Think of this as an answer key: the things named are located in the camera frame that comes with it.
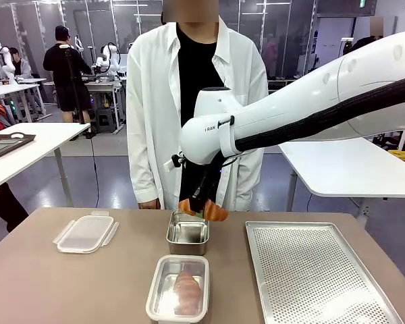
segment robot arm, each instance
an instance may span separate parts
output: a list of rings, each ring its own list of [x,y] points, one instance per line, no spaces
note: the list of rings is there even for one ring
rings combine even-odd
[[[208,165],[191,209],[204,207],[211,174],[244,151],[396,130],[405,130],[405,32],[340,57],[247,107],[232,90],[206,89],[181,137],[179,160]]]
[[[118,48],[113,43],[108,43],[108,45],[103,47],[102,57],[98,57],[96,64],[94,65],[94,73],[106,73],[115,76],[117,71],[120,70],[120,52]]]
[[[12,63],[12,56],[11,53],[9,52],[9,48],[6,46],[1,46],[0,43],[0,54],[3,55],[3,60],[5,62],[5,65],[3,65],[1,68],[3,71],[6,73],[7,78],[9,79],[10,84],[15,84],[15,66]]]
[[[75,47],[76,50],[82,55],[82,52],[84,52],[84,47],[82,46],[82,41],[78,35],[75,36]]]

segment metal tray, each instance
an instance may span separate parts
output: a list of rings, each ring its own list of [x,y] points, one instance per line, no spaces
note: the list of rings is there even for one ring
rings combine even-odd
[[[0,134],[0,157],[34,140],[36,135],[23,133]]]
[[[209,236],[208,221],[190,216],[181,210],[171,214],[167,230],[171,254],[204,255]]]
[[[266,324],[401,324],[332,223],[246,222]]]
[[[178,315],[180,298],[174,291],[178,275],[185,271],[196,280],[201,289],[198,308],[193,315]],[[146,302],[147,315],[162,324],[200,323],[209,307],[209,262],[201,256],[165,255],[156,266]]]

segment small metal container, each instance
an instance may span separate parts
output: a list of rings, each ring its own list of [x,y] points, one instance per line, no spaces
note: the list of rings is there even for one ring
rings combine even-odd
[[[200,287],[200,298],[192,315],[178,315],[180,296],[174,286],[183,272],[191,275]],[[209,280],[209,262],[202,256],[163,256],[157,263],[148,293],[147,315],[159,324],[200,323],[209,307]]]
[[[209,222],[181,210],[171,214],[167,241],[171,254],[204,255],[209,241]]]

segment white robot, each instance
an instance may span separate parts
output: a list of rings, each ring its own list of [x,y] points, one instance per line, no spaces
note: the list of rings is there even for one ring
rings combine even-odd
[[[198,94],[182,129],[186,160],[209,165],[191,198],[199,212],[211,174],[228,159],[291,140],[341,140],[405,130],[405,32],[351,52],[245,108],[232,90]]]
[[[84,52],[84,47],[82,46],[82,41],[78,35],[75,36],[75,47],[76,50],[82,55],[82,52]]]
[[[116,77],[120,70],[120,52],[113,43],[108,43],[102,49],[102,57],[98,57],[94,68],[94,74],[107,73],[109,76]]]
[[[9,84],[17,83],[15,81],[15,74],[14,74],[15,66],[12,63],[12,56],[11,53],[9,52],[9,48],[6,46],[1,46],[0,44],[0,54],[3,55],[3,59],[5,61],[5,65],[3,65],[1,68],[6,73],[6,76],[9,79]]]

